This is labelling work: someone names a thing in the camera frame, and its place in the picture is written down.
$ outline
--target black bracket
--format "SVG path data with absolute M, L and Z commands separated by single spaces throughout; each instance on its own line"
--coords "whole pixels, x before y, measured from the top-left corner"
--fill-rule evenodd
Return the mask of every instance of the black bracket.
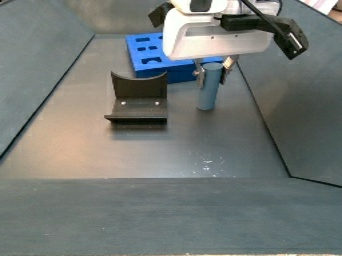
M 152 78 L 129 79 L 112 72 L 116 91 L 113 114 L 105 118 L 112 122 L 166 123 L 168 73 Z
M 309 48 L 309 40 L 293 19 L 264 15 L 268 21 L 258 16 L 230 16 L 224 15 L 221 26 L 228 31 L 261 30 L 275 33 L 275 41 L 284 51 L 287 57 L 292 60 L 303 54 Z

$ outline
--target gray cylinder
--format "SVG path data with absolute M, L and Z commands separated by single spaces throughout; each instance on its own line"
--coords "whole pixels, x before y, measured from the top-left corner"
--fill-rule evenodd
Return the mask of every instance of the gray cylinder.
M 198 108 L 201 110 L 212 110 L 216 108 L 222 68 L 224 65 L 216 62 L 206 63 L 204 65 L 204 69 L 206 70 L 206 78 L 198 96 Z

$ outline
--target blue foam block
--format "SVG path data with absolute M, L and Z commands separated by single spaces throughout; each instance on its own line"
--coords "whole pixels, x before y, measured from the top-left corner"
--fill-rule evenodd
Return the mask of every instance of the blue foam block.
M 193 60 L 172 61 L 164 53 L 164 34 L 126 36 L 128 47 L 137 78 L 148 78 L 169 73 L 169 83 L 194 81 L 196 63 Z

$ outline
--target black holder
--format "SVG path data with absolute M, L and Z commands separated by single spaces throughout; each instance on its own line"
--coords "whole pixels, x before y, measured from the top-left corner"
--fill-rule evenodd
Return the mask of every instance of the black holder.
M 112 72 L 116 91 L 113 114 L 105 118 L 112 122 L 166 123 L 168 73 L 152 78 L 129 79 Z

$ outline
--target dark gray surface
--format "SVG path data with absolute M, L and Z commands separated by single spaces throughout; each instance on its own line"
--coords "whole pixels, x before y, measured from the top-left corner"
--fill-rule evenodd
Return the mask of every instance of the dark gray surface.
M 0 162 L 0 178 L 288 177 L 237 70 L 217 109 L 196 82 L 169 85 L 169 124 L 113 127 L 112 71 L 133 77 L 125 37 L 99 37 Z
M 59 0 L 97 34 L 138 34 L 162 31 L 154 28 L 149 13 L 165 0 Z
M 341 253 L 341 198 L 288 178 L 7 180 L 0 255 Z
M 284 2 L 309 51 L 289 61 L 273 45 L 240 64 L 292 175 L 342 185 L 342 26 L 301 2 Z
M 59 1 L 0 6 L 0 155 L 93 35 Z

